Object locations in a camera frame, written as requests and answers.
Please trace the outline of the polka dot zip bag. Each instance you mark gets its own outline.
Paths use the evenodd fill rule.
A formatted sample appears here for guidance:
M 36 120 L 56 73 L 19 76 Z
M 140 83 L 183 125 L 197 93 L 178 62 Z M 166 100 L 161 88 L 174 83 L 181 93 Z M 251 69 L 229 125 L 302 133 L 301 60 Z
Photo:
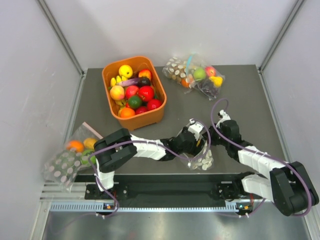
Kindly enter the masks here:
M 188 131 L 188 128 L 187 128 L 188 124 L 179 132 L 179 134 Z M 209 139 L 209 129 L 205 125 L 204 125 L 204 130 L 201 133 L 201 137 L 206 137 L 208 141 L 208 149 L 203 157 L 192 157 L 191 155 L 189 155 L 188 152 L 184 152 L 179 155 L 183 164 L 191 171 L 195 171 L 195 170 L 207 171 L 211 167 L 213 167 L 214 158 L 211 151 L 211 140 Z

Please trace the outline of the red fake apple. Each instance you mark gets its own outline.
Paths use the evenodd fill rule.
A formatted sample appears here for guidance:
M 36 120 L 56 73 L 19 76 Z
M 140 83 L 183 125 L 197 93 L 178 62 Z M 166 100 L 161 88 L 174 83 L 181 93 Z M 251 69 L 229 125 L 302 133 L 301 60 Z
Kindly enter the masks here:
M 149 102 L 155 96 L 155 91 L 151 86 L 142 86 L 138 91 L 138 96 L 143 102 Z

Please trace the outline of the green fake lime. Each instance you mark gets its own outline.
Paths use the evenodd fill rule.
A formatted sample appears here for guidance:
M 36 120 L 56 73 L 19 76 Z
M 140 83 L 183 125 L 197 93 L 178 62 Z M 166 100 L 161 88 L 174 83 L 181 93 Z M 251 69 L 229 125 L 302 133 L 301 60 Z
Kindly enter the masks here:
M 128 99 L 127 103 L 131 109 L 135 110 L 142 105 L 143 101 L 138 95 L 133 95 Z

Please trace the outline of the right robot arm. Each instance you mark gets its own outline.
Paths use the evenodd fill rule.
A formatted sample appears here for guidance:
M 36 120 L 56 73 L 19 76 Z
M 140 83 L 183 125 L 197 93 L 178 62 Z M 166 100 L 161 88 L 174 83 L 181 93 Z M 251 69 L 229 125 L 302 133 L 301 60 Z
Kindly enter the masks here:
M 250 193 L 258 195 L 271 201 L 285 216 L 307 214 L 311 207 L 319 204 L 320 198 L 305 166 L 258 150 L 242 139 L 235 120 L 210 126 L 203 137 L 213 146 L 223 146 L 232 159 L 256 171 L 241 174 L 233 185 L 237 197 L 245 198 Z

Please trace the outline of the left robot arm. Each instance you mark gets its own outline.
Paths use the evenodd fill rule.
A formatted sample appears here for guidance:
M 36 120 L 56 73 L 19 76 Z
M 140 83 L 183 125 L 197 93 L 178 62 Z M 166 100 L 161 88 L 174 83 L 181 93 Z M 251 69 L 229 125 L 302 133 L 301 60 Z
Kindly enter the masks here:
M 98 140 L 93 145 L 97 165 L 95 175 L 99 179 L 97 194 L 105 199 L 113 194 L 115 170 L 133 157 L 168 162 L 181 156 L 191 170 L 208 170 L 213 165 L 213 156 L 202 130 L 203 127 L 196 123 L 183 127 L 177 136 L 151 140 L 122 128 Z

